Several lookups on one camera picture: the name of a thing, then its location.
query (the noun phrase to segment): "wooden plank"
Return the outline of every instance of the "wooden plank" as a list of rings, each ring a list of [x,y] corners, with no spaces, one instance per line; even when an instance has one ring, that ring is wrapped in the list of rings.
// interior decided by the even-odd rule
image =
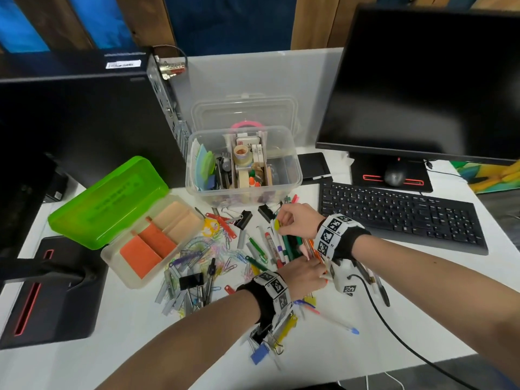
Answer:
[[[291,50],[326,48],[340,0],[296,0]]]
[[[356,6],[362,2],[370,3],[376,1],[377,0],[340,0],[327,47],[337,48],[345,46]]]
[[[520,11],[520,0],[476,0],[471,8]]]
[[[164,0],[116,0],[139,46],[177,45]],[[159,57],[177,57],[175,48],[155,50]]]
[[[96,46],[69,0],[13,0],[50,49],[94,49]]]
[[[445,7],[450,0],[414,0],[414,5],[433,5],[435,7]]]

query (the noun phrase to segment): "orange sticky note pad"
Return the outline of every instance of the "orange sticky note pad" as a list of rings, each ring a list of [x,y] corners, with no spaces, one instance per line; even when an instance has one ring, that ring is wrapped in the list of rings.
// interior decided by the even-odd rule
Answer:
[[[159,257],[165,258],[172,253],[177,244],[163,234],[163,232],[150,220],[150,225],[139,233],[141,239],[156,252]]]
[[[119,251],[134,272],[141,279],[153,267],[161,262],[161,258],[139,236],[134,236]]]

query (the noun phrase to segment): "gray floor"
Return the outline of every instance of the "gray floor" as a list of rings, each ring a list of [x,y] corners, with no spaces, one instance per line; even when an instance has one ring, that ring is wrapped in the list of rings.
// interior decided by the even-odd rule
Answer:
[[[511,241],[520,249],[520,189],[478,196]],[[438,365],[481,390],[517,390],[479,355],[442,361]],[[423,365],[389,372],[406,390],[459,390],[466,387]],[[371,390],[400,390],[401,386],[384,373],[369,376]],[[347,390],[365,390],[365,377],[342,381]]]

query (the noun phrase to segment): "barcode label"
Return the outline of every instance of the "barcode label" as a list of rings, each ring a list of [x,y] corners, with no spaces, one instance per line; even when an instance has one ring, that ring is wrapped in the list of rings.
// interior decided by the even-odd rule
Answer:
[[[125,61],[112,61],[108,62],[105,70],[114,69],[114,68],[131,68],[131,67],[140,67],[140,60],[125,60]]]

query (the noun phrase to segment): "computer mouse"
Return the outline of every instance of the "computer mouse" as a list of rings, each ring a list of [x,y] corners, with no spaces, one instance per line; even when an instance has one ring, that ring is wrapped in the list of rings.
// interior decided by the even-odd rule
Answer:
[[[400,158],[388,163],[385,171],[385,182],[390,186],[401,186],[405,183],[408,167]]]

